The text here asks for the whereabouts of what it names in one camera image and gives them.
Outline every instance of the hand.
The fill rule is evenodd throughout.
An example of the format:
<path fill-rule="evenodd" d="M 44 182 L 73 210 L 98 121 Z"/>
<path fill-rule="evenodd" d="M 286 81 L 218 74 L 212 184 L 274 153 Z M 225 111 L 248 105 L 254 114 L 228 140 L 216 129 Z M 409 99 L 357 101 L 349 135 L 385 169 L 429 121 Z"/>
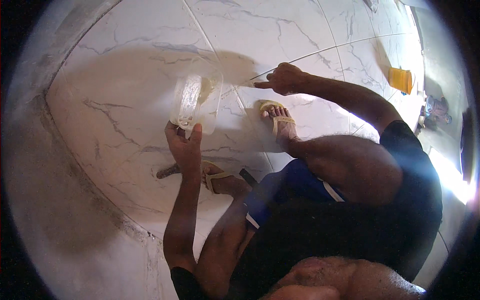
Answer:
<path fill-rule="evenodd" d="M 268 81 L 255 82 L 253 85 L 257 88 L 271 88 L 277 94 L 287 96 L 301 93 L 308 75 L 298 67 L 283 62 L 278 65 L 273 73 L 267 75 Z"/>
<path fill-rule="evenodd" d="M 170 152 L 177 162 L 182 175 L 200 174 L 202 125 L 200 123 L 195 124 L 192 134 L 186 139 L 185 130 L 168 121 L 165 127 L 165 136 L 167 137 Z"/>

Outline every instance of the clear plastic container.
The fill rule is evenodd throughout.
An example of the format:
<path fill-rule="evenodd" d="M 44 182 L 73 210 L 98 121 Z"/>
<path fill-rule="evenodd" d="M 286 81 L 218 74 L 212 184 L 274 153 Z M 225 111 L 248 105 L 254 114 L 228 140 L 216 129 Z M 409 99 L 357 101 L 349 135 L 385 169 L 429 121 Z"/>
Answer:
<path fill-rule="evenodd" d="M 222 86 L 223 74 L 205 59 L 194 57 L 185 76 L 177 80 L 170 121 L 185 130 L 201 123 L 203 133 L 212 134 Z"/>

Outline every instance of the foot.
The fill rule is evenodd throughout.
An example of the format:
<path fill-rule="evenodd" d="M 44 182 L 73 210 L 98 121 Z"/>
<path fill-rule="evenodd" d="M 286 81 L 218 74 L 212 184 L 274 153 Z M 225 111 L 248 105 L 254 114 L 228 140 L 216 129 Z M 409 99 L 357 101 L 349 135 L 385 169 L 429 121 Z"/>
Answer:
<path fill-rule="evenodd" d="M 262 111 L 260 115 L 263 122 L 266 123 L 271 130 L 273 129 L 273 118 L 277 116 L 291 118 L 288 109 L 279 107 L 277 105 L 270 105 L 270 107 L 268 107 L 267 110 Z M 296 125 L 290 122 L 279 121 L 277 124 L 278 130 L 276 134 L 276 142 L 287 153 L 289 152 L 288 150 L 291 148 L 292 144 L 301 142 L 301 138 L 299 138 L 297 135 L 297 130 L 295 127 Z"/>
<path fill-rule="evenodd" d="M 207 162 L 202 162 L 202 168 L 202 182 L 205 185 L 205 174 L 214 175 L 224 172 L 219 167 Z M 230 195 L 232 197 L 237 196 L 240 193 L 250 192 L 252 190 L 250 185 L 245 180 L 237 178 L 233 175 L 219 179 L 212 179 L 212 188 L 216 193 Z"/>

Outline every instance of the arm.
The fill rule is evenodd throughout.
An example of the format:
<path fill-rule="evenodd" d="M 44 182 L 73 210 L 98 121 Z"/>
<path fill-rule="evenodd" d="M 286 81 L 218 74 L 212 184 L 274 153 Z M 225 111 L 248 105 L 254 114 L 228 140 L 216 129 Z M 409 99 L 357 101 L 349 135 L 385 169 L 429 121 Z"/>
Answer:
<path fill-rule="evenodd" d="M 254 85 L 272 88 L 284 96 L 302 93 L 332 101 L 370 123 L 380 135 L 392 121 L 402 120 L 395 107 L 374 91 L 357 84 L 311 75 L 286 62 L 268 74 L 267 80 Z"/>
<path fill-rule="evenodd" d="M 165 259 L 170 269 L 178 266 L 193 273 L 196 267 L 193 257 L 193 237 L 201 183 L 202 127 L 196 124 L 190 138 L 186 139 L 184 130 L 168 122 L 165 135 L 170 151 L 182 173 L 180 191 L 163 238 Z"/>

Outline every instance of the marble floor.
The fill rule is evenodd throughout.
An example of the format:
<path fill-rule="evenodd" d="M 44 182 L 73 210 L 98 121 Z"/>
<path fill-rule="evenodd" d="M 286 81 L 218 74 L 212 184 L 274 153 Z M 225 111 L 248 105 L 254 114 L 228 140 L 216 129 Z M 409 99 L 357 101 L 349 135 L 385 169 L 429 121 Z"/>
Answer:
<path fill-rule="evenodd" d="M 123 0 L 79 41 L 48 91 L 66 144 L 92 182 L 127 216 L 163 238 L 180 175 L 156 172 L 174 160 L 163 129 L 173 89 L 191 58 L 224 74 L 215 132 L 205 159 L 257 180 L 291 160 L 259 123 L 259 99 L 284 104 L 304 139 L 354 134 L 376 142 L 373 127 L 309 95 L 252 88 L 287 61 L 323 77 L 363 85 L 390 101 L 415 128 L 423 98 L 423 60 L 409 7 L 380 0 Z M 390 87 L 388 68 L 412 70 L 412 95 Z M 231 199 L 201 188 L 194 255 Z"/>

